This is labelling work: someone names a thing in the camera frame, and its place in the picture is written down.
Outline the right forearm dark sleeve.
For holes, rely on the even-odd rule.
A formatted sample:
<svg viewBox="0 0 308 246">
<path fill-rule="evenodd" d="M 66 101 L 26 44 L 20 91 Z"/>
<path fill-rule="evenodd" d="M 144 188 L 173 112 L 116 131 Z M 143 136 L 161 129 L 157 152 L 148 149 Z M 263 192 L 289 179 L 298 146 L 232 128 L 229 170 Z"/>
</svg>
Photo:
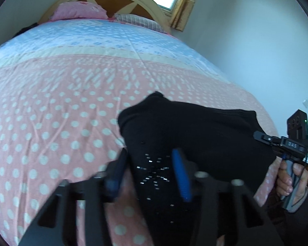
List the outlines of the right forearm dark sleeve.
<svg viewBox="0 0 308 246">
<path fill-rule="evenodd" d="M 269 194 L 264 209 L 284 245 L 308 245 L 308 189 L 294 212 L 282 208 L 276 190 Z"/>
</svg>

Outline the person right hand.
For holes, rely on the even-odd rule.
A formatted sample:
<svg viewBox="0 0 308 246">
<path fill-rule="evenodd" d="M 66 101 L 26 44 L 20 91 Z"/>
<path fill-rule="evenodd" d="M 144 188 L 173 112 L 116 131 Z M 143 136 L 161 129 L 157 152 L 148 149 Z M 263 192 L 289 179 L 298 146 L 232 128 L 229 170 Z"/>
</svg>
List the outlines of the person right hand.
<svg viewBox="0 0 308 246">
<path fill-rule="evenodd" d="M 293 173 L 299 177 L 298 189 L 295 192 L 292 186 L 293 180 L 292 177 L 287 172 L 287 163 L 286 161 L 282 161 L 280 164 L 280 168 L 278 171 L 277 178 L 277 194 L 278 196 L 290 196 L 291 194 L 295 194 L 292 199 L 293 204 L 298 203 L 303 197 L 306 196 L 307 193 L 307 184 L 308 184 L 308 171 L 304 168 L 304 166 L 295 163 L 293 164 Z"/>
</svg>

